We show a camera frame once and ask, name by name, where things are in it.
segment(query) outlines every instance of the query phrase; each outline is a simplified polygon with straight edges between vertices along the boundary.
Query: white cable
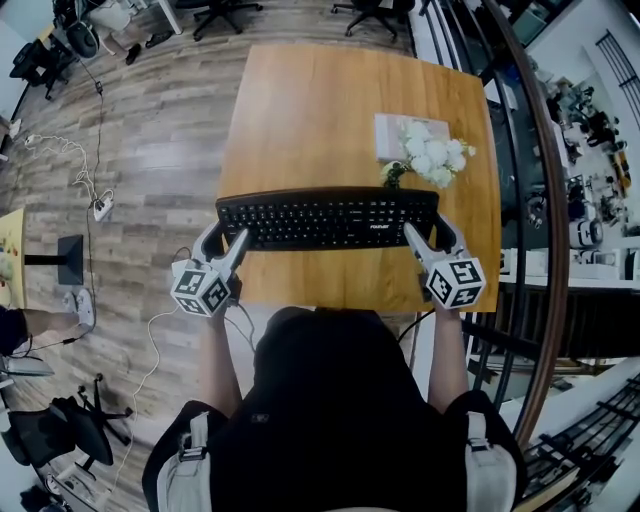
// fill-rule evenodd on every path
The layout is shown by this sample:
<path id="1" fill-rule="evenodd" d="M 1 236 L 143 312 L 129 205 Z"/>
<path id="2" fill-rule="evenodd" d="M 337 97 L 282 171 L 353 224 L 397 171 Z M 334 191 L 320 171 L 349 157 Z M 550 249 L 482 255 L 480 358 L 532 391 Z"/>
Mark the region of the white cable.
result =
<path id="1" fill-rule="evenodd" d="M 251 347 L 251 351 L 255 353 L 256 349 L 253 348 L 253 341 L 251 339 L 249 339 L 245 333 L 242 332 L 242 329 L 240 329 L 240 327 L 238 327 L 238 324 L 235 323 L 230 318 L 227 318 L 226 316 L 224 317 L 224 319 L 236 328 L 236 330 L 240 333 L 240 336 L 242 336 L 245 340 L 247 340 L 247 343 Z"/>
<path id="2" fill-rule="evenodd" d="M 129 454 L 131 453 L 131 448 L 133 448 L 133 443 L 135 442 L 135 437 L 134 437 L 135 436 L 135 428 L 136 428 L 136 422 L 138 421 L 138 402 L 136 400 L 136 396 L 138 396 L 138 393 L 140 393 L 140 391 L 144 387 L 144 383 L 147 381 L 147 379 L 160 366 L 160 351 L 158 350 L 158 346 L 156 345 L 156 342 L 153 339 L 153 336 L 151 335 L 151 322 L 153 322 L 156 318 L 160 318 L 161 316 L 173 315 L 176 311 L 178 311 L 179 307 L 180 306 L 176 306 L 176 309 L 174 309 L 173 311 L 169 311 L 169 312 L 166 312 L 166 313 L 160 313 L 159 315 L 154 316 L 151 320 L 149 320 L 149 323 L 147 324 L 147 332 L 149 333 L 149 339 L 151 340 L 151 344 L 153 345 L 153 350 L 155 350 L 155 352 L 156 352 L 156 364 L 154 364 L 153 368 L 151 369 L 151 371 L 149 373 L 147 373 L 142 378 L 142 381 L 140 382 L 140 385 L 138 386 L 138 389 L 136 389 L 135 392 L 132 395 L 132 398 L 133 398 L 133 424 L 131 425 L 131 442 L 129 443 L 129 446 L 127 448 L 127 452 L 124 454 L 124 459 L 122 459 L 122 464 L 120 464 L 120 467 L 118 468 L 118 472 L 116 473 L 116 478 L 113 481 L 113 486 L 111 488 L 111 494 L 113 494 L 115 492 L 115 490 L 116 490 L 116 486 L 118 485 L 118 480 L 120 479 L 120 472 L 122 471 L 122 468 L 124 468 L 124 465 L 127 462 L 127 458 L 129 457 Z"/>
<path id="3" fill-rule="evenodd" d="M 255 354 L 256 348 L 255 348 L 255 345 L 253 344 L 253 334 L 256 332 L 256 326 L 253 325 L 253 320 L 251 320 L 251 316 L 249 315 L 249 312 L 245 309 L 245 307 L 242 304 L 240 304 L 240 302 L 238 302 L 237 306 L 242 310 L 242 312 L 244 313 L 244 316 L 247 317 L 247 320 L 249 321 L 249 325 L 251 326 L 251 332 L 249 332 L 249 339 L 247 341 L 249 342 L 249 346 L 251 347 L 251 350 Z"/>
<path id="4" fill-rule="evenodd" d="M 55 141 L 61 142 L 62 147 L 58 150 L 49 146 L 45 146 L 38 153 L 37 149 L 31 145 L 34 142 L 42 142 L 45 140 L 55 140 Z M 65 139 L 64 137 L 58 137 L 56 135 L 43 136 L 38 134 L 31 134 L 29 135 L 29 137 L 25 139 L 24 147 L 27 148 L 28 151 L 32 152 L 34 160 L 40 158 L 47 151 L 55 155 L 62 155 L 65 153 L 73 153 L 74 151 L 80 151 L 82 153 L 82 168 L 80 169 L 80 172 L 76 175 L 76 179 L 72 183 L 72 185 L 83 184 L 85 187 L 87 187 L 87 192 L 89 193 L 89 199 L 91 200 L 92 204 L 94 204 L 97 200 L 102 201 L 105 195 L 109 193 L 111 194 L 111 199 L 113 199 L 114 192 L 111 189 L 105 190 L 100 197 L 98 197 L 98 194 L 96 194 L 94 183 L 91 180 L 91 177 L 89 176 L 89 166 L 87 165 L 87 153 L 84 150 L 84 148 L 77 142 L 74 142 L 69 139 Z"/>

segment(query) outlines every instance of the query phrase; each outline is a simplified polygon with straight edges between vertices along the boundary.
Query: wall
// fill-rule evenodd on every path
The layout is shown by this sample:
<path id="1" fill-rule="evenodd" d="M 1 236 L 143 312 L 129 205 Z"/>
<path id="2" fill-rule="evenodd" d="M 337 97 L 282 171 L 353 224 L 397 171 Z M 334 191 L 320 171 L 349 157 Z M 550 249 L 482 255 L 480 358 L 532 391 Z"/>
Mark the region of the wall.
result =
<path id="1" fill-rule="evenodd" d="M 33 41 L 53 21 L 51 0 L 6 0 L 0 8 L 0 20 L 22 39 Z"/>
<path id="2" fill-rule="evenodd" d="M 634 185 L 630 195 L 640 199 L 640 128 L 629 103 L 596 42 L 609 30 L 640 73 L 640 27 L 619 0 L 576 0 L 529 46 L 540 67 L 580 83 L 597 72 L 620 119 L 620 132 L 629 142 L 627 157 Z"/>
<path id="3" fill-rule="evenodd" d="M 0 7 L 0 115 L 11 119 L 27 83 L 10 78 L 13 59 L 53 20 L 51 0 L 6 0 Z"/>
<path id="4" fill-rule="evenodd" d="M 11 119 L 27 82 L 10 78 L 13 58 L 26 44 L 11 27 L 0 20 L 0 116 Z"/>

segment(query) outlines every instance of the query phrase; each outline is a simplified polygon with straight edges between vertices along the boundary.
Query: flower bouquet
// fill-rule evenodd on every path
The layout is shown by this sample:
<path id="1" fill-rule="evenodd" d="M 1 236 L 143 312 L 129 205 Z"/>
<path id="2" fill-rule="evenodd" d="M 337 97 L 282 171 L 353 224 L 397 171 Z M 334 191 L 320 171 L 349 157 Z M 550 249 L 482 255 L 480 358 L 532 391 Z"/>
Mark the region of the flower bouquet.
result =
<path id="1" fill-rule="evenodd" d="M 415 172 L 438 188 L 446 188 L 467 165 L 465 155 L 474 156 L 476 148 L 462 139 L 438 139 L 420 121 L 410 122 L 404 131 L 404 162 L 389 162 L 382 169 L 385 187 L 399 188 L 400 176 Z"/>

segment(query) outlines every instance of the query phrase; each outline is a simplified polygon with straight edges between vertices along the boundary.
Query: wooden floor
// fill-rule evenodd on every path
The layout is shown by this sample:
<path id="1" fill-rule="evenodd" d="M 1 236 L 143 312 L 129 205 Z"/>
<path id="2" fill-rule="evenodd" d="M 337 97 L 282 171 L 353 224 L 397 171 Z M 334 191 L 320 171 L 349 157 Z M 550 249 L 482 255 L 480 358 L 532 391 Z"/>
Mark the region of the wooden floor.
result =
<path id="1" fill-rule="evenodd" d="M 213 220 L 227 130 L 252 44 L 311 41 L 411 54 L 405 28 L 398 27 L 400 35 L 392 44 L 376 20 L 356 27 L 353 37 L 345 38 L 352 14 L 331 14 L 328 1 L 262 3 L 262 12 L 237 14 L 237 21 L 245 28 L 242 35 L 235 35 L 218 20 L 196 43 L 191 38 L 193 19 L 185 13 L 185 33 L 143 50 L 133 66 L 106 53 L 87 63 L 104 85 L 96 188 L 98 194 L 112 188 L 116 203 L 109 222 L 97 224 L 91 219 L 97 326 L 74 345 L 40 352 L 56 375 L 17 379 L 5 393 L 11 408 L 44 408 L 53 397 L 69 396 L 78 385 L 91 383 L 97 372 L 105 375 L 103 398 L 109 409 L 133 406 L 131 394 L 155 362 L 147 322 L 174 308 L 167 291 L 172 257 L 180 247 L 190 247 Z M 168 27 L 157 7 L 140 19 L 149 31 Z M 93 169 L 100 99 L 81 67 L 71 71 L 69 85 L 56 86 L 52 102 L 44 99 L 41 88 L 28 92 L 19 112 L 22 138 L 5 151 L 10 163 L 0 165 L 0 210 L 26 208 L 26 252 L 50 254 L 58 237 L 84 234 L 87 258 L 87 192 L 84 187 L 71 186 L 80 169 L 78 154 L 47 153 L 34 159 L 23 147 L 24 138 L 31 133 L 66 137 L 84 146 Z M 56 284 L 52 270 L 28 268 L 26 282 L 29 307 L 61 310 L 67 288 Z M 87 272 L 85 282 L 89 283 Z M 260 305 L 248 308 L 256 323 L 257 339 L 273 310 Z M 248 332 L 241 314 L 231 311 L 229 316 Z M 397 329 L 410 318 L 405 315 L 390 320 Z M 139 394 L 139 439 L 110 510 L 146 510 L 140 476 L 149 450 L 184 402 L 196 395 L 198 330 L 195 317 L 181 314 L 153 324 L 162 362 Z M 252 354 L 233 327 L 229 332 L 234 363 L 246 392 L 253 377 Z M 38 343 L 59 339 L 56 334 L 46 334 Z M 116 464 L 95 467 L 99 479 L 108 485 L 124 454 L 123 447 L 116 442 L 112 445 Z M 58 469 L 70 460 L 60 457 L 54 465 Z"/>

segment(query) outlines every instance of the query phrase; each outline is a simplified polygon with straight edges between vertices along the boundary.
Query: wooden desk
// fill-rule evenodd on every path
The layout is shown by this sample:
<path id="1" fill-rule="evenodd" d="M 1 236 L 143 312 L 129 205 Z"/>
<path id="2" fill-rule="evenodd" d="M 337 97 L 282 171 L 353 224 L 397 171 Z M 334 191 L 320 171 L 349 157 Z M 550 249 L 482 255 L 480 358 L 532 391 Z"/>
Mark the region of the wooden desk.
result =
<path id="1" fill-rule="evenodd" d="M 11 260 L 13 276 L 9 286 L 0 287 L 0 305 L 24 309 L 27 306 L 27 295 L 24 289 L 24 209 L 16 210 L 0 218 L 1 254 L 8 254 Z"/>
<path id="2" fill-rule="evenodd" d="M 253 46 L 227 142 L 219 196 L 322 186 L 379 186 L 376 112 L 449 123 L 477 147 L 441 195 L 439 211 L 465 234 L 488 284 L 474 311 L 495 311 L 500 191 L 481 81 L 408 57 L 340 46 Z M 417 175 L 402 186 L 434 190 Z M 252 252 L 239 269 L 243 299 L 276 304 L 424 310 L 407 247 Z"/>

